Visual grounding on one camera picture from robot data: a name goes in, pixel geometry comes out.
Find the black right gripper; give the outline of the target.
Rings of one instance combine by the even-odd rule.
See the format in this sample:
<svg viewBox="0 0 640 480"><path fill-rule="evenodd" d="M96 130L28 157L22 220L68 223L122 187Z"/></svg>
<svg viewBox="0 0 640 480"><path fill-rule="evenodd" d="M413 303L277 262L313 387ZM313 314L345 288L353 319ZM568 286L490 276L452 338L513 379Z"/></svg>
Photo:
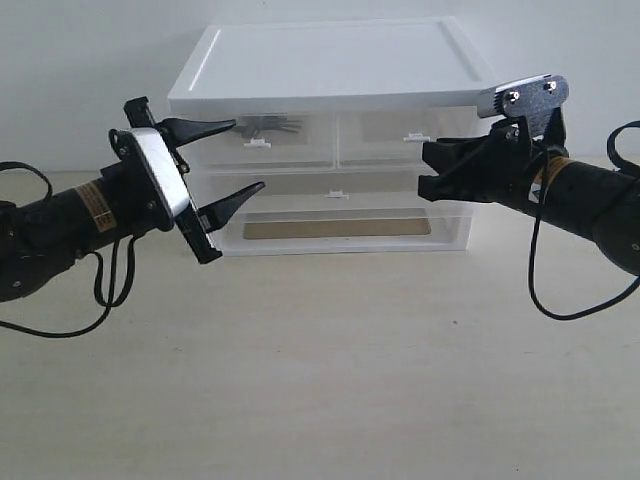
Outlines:
<svg viewBox="0 0 640 480"><path fill-rule="evenodd" d="M428 201L523 204L548 161L567 153L562 109L505 118L474 138L441 138L423 145L434 173L418 178Z"/></svg>

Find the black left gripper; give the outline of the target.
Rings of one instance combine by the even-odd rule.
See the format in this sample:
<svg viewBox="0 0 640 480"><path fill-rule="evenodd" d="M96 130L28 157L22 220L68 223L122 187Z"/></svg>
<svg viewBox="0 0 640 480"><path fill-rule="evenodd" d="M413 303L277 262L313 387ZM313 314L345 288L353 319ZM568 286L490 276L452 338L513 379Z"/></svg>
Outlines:
<svg viewBox="0 0 640 480"><path fill-rule="evenodd" d="M117 162L102 170L105 180L114 184L111 192L114 215L118 221L118 236L140 238L151 231L170 232L178 230L188 249L200 264L209 264L223 256L222 251L210 239L209 233L223 229L235 213L253 196L266 187L262 181L248 185L231 195L199 207L194 202L185 176L190 173L188 162L180 154L183 146L233 129L235 120L195 121L180 118L154 117L150 101L136 97L124 103L123 112L128 126L109 131L111 149ZM143 176L133 138L128 133L132 128L151 127L157 130L169 147L171 155L181 173L190 194L190 206L172 223L165 216L159 198Z"/></svg>

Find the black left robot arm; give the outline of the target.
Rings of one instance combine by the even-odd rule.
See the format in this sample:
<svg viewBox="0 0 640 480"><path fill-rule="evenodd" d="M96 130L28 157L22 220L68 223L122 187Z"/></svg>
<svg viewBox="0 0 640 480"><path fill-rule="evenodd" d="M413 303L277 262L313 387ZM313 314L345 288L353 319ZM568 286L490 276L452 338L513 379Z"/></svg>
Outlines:
<svg viewBox="0 0 640 480"><path fill-rule="evenodd" d="M178 150L234 128L235 121L156 121L145 97L123 110L128 128L109 132L118 160L98 178L24 206L2 202L2 301L29 296L88 254L153 230L179 229L197 261L208 264L222 255L210 233L264 189L255 182L197 206L184 179L190 167Z"/></svg>

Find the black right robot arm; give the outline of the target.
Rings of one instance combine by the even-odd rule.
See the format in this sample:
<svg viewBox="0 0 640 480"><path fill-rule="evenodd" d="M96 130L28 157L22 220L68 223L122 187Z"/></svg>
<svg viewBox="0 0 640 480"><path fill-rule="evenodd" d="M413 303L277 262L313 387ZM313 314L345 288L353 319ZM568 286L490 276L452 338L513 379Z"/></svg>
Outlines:
<svg viewBox="0 0 640 480"><path fill-rule="evenodd" d="M498 203L593 242L618 268L639 273L639 168L619 156L613 168L572 160L562 112L505 118L488 134L424 143L432 174L419 197Z"/></svg>

